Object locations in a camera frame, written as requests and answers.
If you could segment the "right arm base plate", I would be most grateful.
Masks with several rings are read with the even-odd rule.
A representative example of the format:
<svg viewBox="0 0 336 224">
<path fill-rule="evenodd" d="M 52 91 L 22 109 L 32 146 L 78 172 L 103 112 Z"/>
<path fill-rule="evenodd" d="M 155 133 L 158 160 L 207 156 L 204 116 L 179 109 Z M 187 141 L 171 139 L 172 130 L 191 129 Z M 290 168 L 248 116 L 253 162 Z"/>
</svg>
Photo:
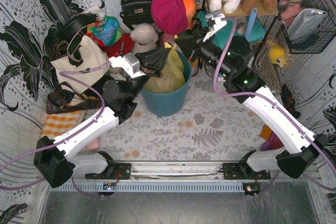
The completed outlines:
<svg viewBox="0 0 336 224">
<path fill-rule="evenodd" d="M 247 165 L 240 163 L 223 163 L 224 178 L 227 180 L 268 180 L 271 179 L 270 172 L 262 170 L 260 172 L 253 171 Z"/>
</svg>

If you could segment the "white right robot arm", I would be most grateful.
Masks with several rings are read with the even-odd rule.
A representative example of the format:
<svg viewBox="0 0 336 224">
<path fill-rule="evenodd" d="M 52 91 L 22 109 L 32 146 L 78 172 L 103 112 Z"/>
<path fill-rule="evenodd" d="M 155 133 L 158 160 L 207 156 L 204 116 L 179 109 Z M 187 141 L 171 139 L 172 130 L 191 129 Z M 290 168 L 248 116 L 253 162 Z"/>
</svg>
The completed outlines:
<svg viewBox="0 0 336 224">
<path fill-rule="evenodd" d="M 328 143 L 324 134 L 314 134 L 300 124 L 274 97 L 265 82 L 248 67 L 254 53 L 245 37 L 234 36 L 228 43 L 224 61 L 222 49 L 206 39 L 210 30 L 202 28 L 195 35 L 177 38 L 175 43 L 190 60 L 202 59 L 212 68 L 220 67 L 224 87 L 236 100 L 254 111 L 279 137 L 283 147 L 271 151 L 251 151 L 240 161 L 245 177 L 254 172 L 279 169 L 292 178 L 299 178 Z"/>
</svg>

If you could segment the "teal plastic trash bin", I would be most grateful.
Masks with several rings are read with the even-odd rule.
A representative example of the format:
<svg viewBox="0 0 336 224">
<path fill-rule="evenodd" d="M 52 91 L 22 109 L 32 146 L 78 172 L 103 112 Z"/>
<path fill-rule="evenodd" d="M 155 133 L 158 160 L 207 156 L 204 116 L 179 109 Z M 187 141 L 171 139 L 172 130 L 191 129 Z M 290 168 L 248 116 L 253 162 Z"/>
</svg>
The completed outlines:
<svg viewBox="0 0 336 224">
<path fill-rule="evenodd" d="M 178 90 L 167 94 L 156 94 L 148 92 L 144 89 L 141 92 L 146 107 L 158 117 L 175 114 L 183 107 L 186 99 L 187 87 L 192 74 L 192 67 L 181 52 L 177 51 L 177 53 L 184 66 L 183 76 L 185 78 L 185 84 Z"/>
</svg>

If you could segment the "yellow-green trash bag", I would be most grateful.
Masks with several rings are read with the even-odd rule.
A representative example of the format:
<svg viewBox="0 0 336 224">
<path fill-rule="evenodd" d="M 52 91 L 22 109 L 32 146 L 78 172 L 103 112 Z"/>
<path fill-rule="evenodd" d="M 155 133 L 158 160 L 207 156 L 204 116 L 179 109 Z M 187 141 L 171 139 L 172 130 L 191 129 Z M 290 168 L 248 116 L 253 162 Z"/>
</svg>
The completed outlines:
<svg viewBox="0 0 336 224">
<path fill-rule="evenodd" d="M 175 50 L 176 46 L 169 43 L 164 44 L 164 48 L 169 50 L 165 66 L 161 77 L 151 77 L 144 86 L 144 90 L 156 94 L 167 94 L 174 92 L 185 84 L 183 76 L 184 66 Z"/>
</svg>

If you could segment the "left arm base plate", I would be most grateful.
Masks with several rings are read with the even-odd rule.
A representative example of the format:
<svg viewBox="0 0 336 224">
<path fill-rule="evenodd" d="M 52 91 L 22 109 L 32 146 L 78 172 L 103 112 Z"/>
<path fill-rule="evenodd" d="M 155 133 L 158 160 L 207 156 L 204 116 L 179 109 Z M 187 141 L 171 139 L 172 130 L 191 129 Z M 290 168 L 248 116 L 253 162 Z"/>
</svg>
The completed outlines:
<svg viewBox="0 0 336 224">
<path fill-rule="evenodd" d="M 100 174 L 85 174 L 86 179 L 95 180 L 129 180 L 131 175 L 131 164 L 130 163 L 116 163 L 113 172 L 108 175 L 105 172 Z"/>
</svg>

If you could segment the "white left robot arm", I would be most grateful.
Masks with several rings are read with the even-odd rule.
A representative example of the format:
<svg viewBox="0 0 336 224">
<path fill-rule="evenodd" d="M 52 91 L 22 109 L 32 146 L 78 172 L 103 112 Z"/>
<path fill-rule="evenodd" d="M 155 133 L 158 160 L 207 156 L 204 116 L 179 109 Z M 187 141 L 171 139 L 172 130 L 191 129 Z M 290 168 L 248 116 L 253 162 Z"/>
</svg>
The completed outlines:
<svg viewBox="0 0 336 224">
<path fill-rule="evenodd" d="M 34 165 L 52 188 L 59 187 L 72 177 L 91 175 L 110 178 L 115 175 L 115 161 L 105 151 L 79 156 L 92 140 L 112 129 L 134 112 L 139 95 L 151 77 L 162 77 L 170 49 L 161 47 L 148 52 L 110 58 L 110 65 L 122 68 L 126 80 L 109 78 L 98 92 L 101 109 L 69 132 L 54 139 L 44 136 L 37 142 Z"/>
</svg>

